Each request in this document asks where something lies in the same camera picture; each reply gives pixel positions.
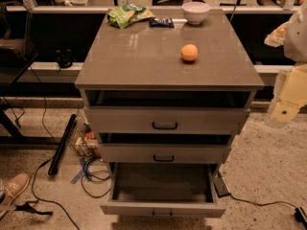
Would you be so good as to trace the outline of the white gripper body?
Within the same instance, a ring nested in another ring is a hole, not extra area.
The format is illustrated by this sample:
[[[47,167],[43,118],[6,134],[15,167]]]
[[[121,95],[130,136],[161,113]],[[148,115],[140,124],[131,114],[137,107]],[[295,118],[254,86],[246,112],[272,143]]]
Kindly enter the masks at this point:
[[[282,102],[281,91],[286,82],[288,73],[280,71],[275,79],[273,98],[268,108],[266,124],[273,128],[285,127],[296,115],[296,106],[289,102]]]

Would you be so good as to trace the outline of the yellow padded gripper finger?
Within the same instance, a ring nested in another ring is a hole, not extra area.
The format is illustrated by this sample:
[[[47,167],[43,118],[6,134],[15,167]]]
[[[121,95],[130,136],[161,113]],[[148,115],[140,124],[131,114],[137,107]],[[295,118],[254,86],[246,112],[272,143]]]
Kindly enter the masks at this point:
[[[288,73],[280,94],[282,102],[296,106],[296,115],[307,104],[307,64],[296,64]]]

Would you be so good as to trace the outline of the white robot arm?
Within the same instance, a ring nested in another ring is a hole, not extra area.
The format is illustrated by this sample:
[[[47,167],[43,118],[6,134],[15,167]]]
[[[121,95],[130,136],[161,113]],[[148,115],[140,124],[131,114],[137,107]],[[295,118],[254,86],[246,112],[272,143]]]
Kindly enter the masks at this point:
[[[307,3],[304,2],[291,18],[265,38],[265,44],[283,46],[284,55],[295,62],[289,70],[281,70],[268,108],[267,125],[285,127],[307,104]]]

